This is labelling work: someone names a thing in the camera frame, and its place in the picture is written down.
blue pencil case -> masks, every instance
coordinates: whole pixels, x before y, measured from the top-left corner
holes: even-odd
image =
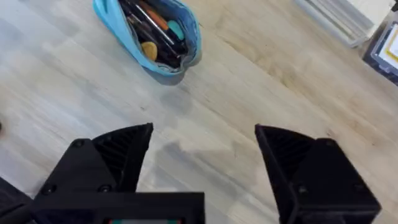
[[[184,41],[188,50],[187,54],[182,56],[178,68],[173,68],[166,63],[155,62],[146,57],[136,31],[131,29],[127,23],[118,0],[94,0],[93,7],[97,16],[143,67],[165,76],[179,75],[192,66],[201,54],[198,21],[193,12],[179,0],[146,0],[146,2],[158,6],[163,14],[177,21],[184,33]]]

screw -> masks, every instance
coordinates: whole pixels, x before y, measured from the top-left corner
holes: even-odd
[[[364,192],[365,186],[363,184],[354,184],[354,189],[358,192]]]
[[[327,146],[333,146],[334,144],[335,144],[335,142],[332,141],[332,140],[328,140],[328,141],[326,142],[326,145],[327,145]]]
[[[297,187],[297,191],[299,194],[307,194],[308,193],[308,189],[304,185],[299,185]]]
[[[111,190],[112,190],[112,187],[110,185],[101,185],[98,188],[98,192],[104,192],[104,193],[110,192]]]
[[[45,184],[42,187],[41,193],[43,195],[50,195],[51,193],[54,193],[57,190],[57,186],[55,184]]]
[[[75,147],[82,147],[85,144],[84,140],[76,140],[73,144]]]

black plastic part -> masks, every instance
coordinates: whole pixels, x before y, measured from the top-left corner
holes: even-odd
[[[34,220],[104,224],[111,219],[163,219],[204,224],[204,193],[136,193],[152,131],[152,124],[144,124],[73,141],[34,199]]]
[[[0,178],[0,224],[27,223],[31,203],[30,197]]]
[[[281,224],[370,224],[381,206],[337,142],[256,125]]]

wooden table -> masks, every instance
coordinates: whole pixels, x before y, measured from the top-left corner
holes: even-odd
[[[206,192],[208,223],[277,223],[257,123],[331,137],[398,221],[398,88],[291,0],[185,0],[203,58],[149,75],[91,1],[0,1],[0,175],[29,195],[75,138],[153,122],[140,191]]]

paper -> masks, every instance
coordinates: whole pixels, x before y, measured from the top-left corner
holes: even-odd
[[[385,42],[385,44],[383,45],[383,48],[381,49],[380,53],[379,53],[379,57],[383,60],[385,60],[387,63],[389,63],[390,65],[392,65],[393,67],[395,67],[396,69],[398,69],[398,60],[395,59],[394,56],[392,56],[391,54],[389,54],[389,46],[392,46],[392,43],[394,41],[394,38],[397,37],[395,35],[395,33],[398,32],[398,25],[395,24],[392,27],[392,30]]]

